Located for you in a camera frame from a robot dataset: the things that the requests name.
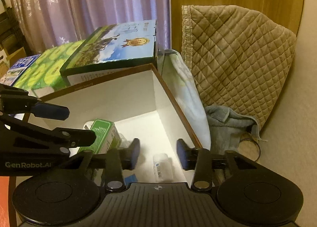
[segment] bottle cap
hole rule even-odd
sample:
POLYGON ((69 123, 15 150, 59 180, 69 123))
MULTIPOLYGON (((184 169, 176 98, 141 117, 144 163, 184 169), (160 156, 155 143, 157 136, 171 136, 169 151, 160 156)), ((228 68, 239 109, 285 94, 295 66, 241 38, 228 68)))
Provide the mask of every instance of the bottle cap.
POLYGON ((165 153, 155 154, 153 156, 153 162, 168 160, 168 156, 165 153))

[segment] curtain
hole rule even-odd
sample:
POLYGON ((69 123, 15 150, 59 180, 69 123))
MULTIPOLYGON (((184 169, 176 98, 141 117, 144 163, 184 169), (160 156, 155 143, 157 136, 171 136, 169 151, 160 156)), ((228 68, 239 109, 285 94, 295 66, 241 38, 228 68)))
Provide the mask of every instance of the curtain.
POLYGON ((157 19, 157 40, 169 47, 168 0, 11 0, 34 53, 87 38, 114 23, 157 19))

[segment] shiny satin curtain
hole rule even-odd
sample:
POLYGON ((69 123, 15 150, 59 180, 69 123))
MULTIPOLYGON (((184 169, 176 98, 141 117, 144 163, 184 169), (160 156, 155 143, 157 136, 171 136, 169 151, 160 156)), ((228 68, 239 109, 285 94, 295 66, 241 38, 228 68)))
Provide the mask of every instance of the shiny satin curtain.
POLYGON ((96 28, 157 19, 160 46, 169 47, 168 0, 11 0, 35 53, 87 38, 96 28))

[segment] quilted cover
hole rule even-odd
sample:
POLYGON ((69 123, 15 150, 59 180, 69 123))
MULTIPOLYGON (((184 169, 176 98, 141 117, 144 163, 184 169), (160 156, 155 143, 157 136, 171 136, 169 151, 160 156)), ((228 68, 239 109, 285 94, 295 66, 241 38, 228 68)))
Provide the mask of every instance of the quilted cover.
POLYGON ((296 35, 239 6, 182 6, 182 15, 182 58, 203 105, 225 105, 262 127, 291 67, 296 35))

